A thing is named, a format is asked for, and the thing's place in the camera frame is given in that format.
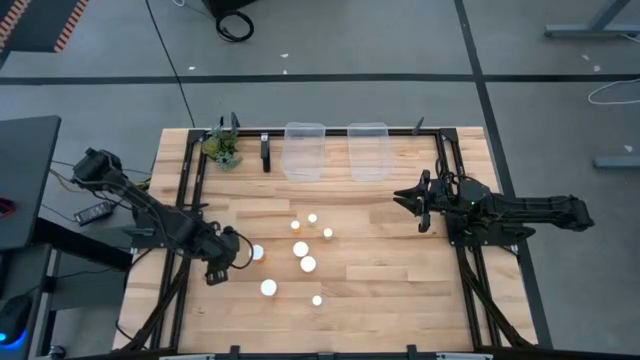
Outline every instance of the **black power strip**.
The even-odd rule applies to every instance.
[[[94,205],[90,208],[86,208],[73,214],[73,218],[76,219],[78,225],[85,226],[98,219],[104,219],[113,214],[113,206],[108,201],[103,201],[100,204]]]

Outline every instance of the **table leg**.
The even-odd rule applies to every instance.
[[[631,0],[610,0],[587,24],[559,24],[545,26],[544,35],[554,36],[604,36],[637,35],[639,25],[609,25]]]

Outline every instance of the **desk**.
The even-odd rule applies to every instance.
[[[38,218],[60,122],[57,116],[0,121],[0,197],[16,210],[0,219],[0,306],[29,290],[33,299],[24,339],[0,345],[2,359],[26,359],[34,335],[38,355],[48,351],[55,313],[50,304],[44,335],[34,329],[45,283],[48,291],[53,284],[47,278],[52,248],[123,271],[131,264],[130,254]]]
[[[191,263],[179,353],[227,353],[231,345],[240,345],[243,353],[404,352],[407,344],[419,351],[472,350],[444,220],[432,216],[429,232],[419,234],[418,220],[392,201],[393,191],[414,186],[423,169],[435,173],[435,137],[391,136],[391,175],[382,182],[357,183],[350,175],[346,137],[327,136],[321,180],[291,183],[280,169],[282,138],[272,137],[272,172],[263,173],[257,133],[241,137],[237,148],[244,161],[238,168],[224,173],[210,162],[201,201],[209,204],[205,220],[234,226],[264,246],[266,260],[231,270],[228,282],[213,287],[204,282],[206,264]],[[483,129],[458,128],[457,134],[467,174],[497,191]],[[160,140],[150,193],[166,204],[176,202],[187,137],[186,129],[168,129]],[[447,153],[452,163],[451,149]],[[199,157],[197,145],[192,168]],[[191,174],[187,199],[195,178]],[[317,228],[305,225],[311,212],[318,214]],[[299,235],[289,227],[296,218],[303,223]],[[322,239],[325,226],[334,230],[329,242]],[[300,270],[292,253],[298,240],[310,245],[318,262],[311,274]],[[535,343],[516,258],[500,248],[483,250],[494,300]],[[243,244],[238,264],[247,252]],[[130,273],[120,324],[131,334],[157,302],[164,258],[164,250],[154,250]],[[268,278],[279,284],[274,298],[260,294],[260,282]],[[312,305],[314,295],[322,295],[320,307]],[[476,308],[487,344],[478,302]],[[171,317],[169,311],[163,346]],[[114,348],[125,343],[117,334]]]

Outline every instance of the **wood plank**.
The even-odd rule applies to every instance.
[[[168,204],[175,202],[186,134],[185,129],[167,129],[160,141],[151,193]],[[467,174],[497,191],[483,129],[459,128],[458,134]],[[213,163],[207,166],[205,219],[236,227],[264,247],[266,259],[231,270],[230,280],[214,287],[204,282],[206,263],[192,262],[180,352],[228,352],[234,344],[243,352],[260,353],[404,352],[410,343],[420,351],[470,350],[460,275],[443,219],[433,214],[429,232],[419,234],[418,219],[392,201],[393,191],[414,186],[423,169],[435,173],[435,142],[392,137],[391,174],[373,183],[351,179],[347,139],[341,137],[326,138],[319,182],[290,183],[279,166],[282,144],[272,138],[270,173],[262,172],[257,138],[239,142],[243,162],[238,168],[223,172]],[[198,158],[195,154],[193,169]],[[194,182],[192,175],[188,194]],[[318,215],[316,227],[306,224],[310,213]],[[303,224],[300,234],[289,227],[294,219]],[[334,230],[332,240],[324,240],[325,227]],[[292,251],[301,240],[318,264],[309,274]],[[496,302],[535,342],[516,259],[497,248],[484,253]],[[154,251],[131,272],[120,320],[131,333],[157,301],[163,254]],[[236,264],[248,254],[243,242]],[[269,278],[278,283],[273,298],[260,294],[260,283]],[[323,297],[321,306],[311,304],[314,295]],[[479,311],[487,340],[486,319]],[[122,344],[118,336],[114,347]]]

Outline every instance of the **black floor stripe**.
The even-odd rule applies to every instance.
[[[640,79],[640,74],[483,75],[482,78],[485,82],[507,83],[613,82]]]
[[[513,183],[511,182],[511,175],[509,174],[509,168],[507,166],[507,158],[504,153],[504,148],[502,147],[502,141],[500,140],[500,133],[498,132],[498,124],[496,123],[493,108],[491,107],[487,84],[485,83],[485,79],[482,75],[482,68],[480,66],[480,59],[478,58],[476,45],[473,42],[469,18],[467,17],[467,12],[462,0],[455,0],[454,2],[456,11],[458,12],[458,19],[460,20],[464,42],[467,47],[467,54],[469,55],[469,62],[471,63],[471,70],[473,71],[476,89],[478,90],[478,96],[480,98],[480,105],[484,114],[487,132],[489,133],[489,141],[491,142],[491,148],[493,149],[493,156],[498,170],[500,184],[502,185],[502,191],[505,195],[515,196]],[[536,335],[538,337],[538,343],[544,348],[551,349],[553,345],[549,334],[549,326],[542,306],[540,290],[538,288],[531,254],[526,241],[523,241],[518,246],[518,250],[520,254],[520,268],[525,290],[527,292],[527,298],[529,300],[529,307],[531,308],[531,316],[533,318]]]
[[[572,83],[613,82],[640,78],[640,74],[593,75],[480,75],[481,81],[492,83]],[[472,74],[301,74],[301,75],[201,75],[181,76],[183,84],[253,84],[253,83],[320,83],[320,82],[468,82]],[[0,85],[157,85],[177,84],[173,76],[116,77],[0,77]]]
[[[183,84],[313,83],[313,82],[473,82],[471,74],[304,74],[181,76]],[[0,85],[145,85],[177,84],[174,76],[3,77]]]

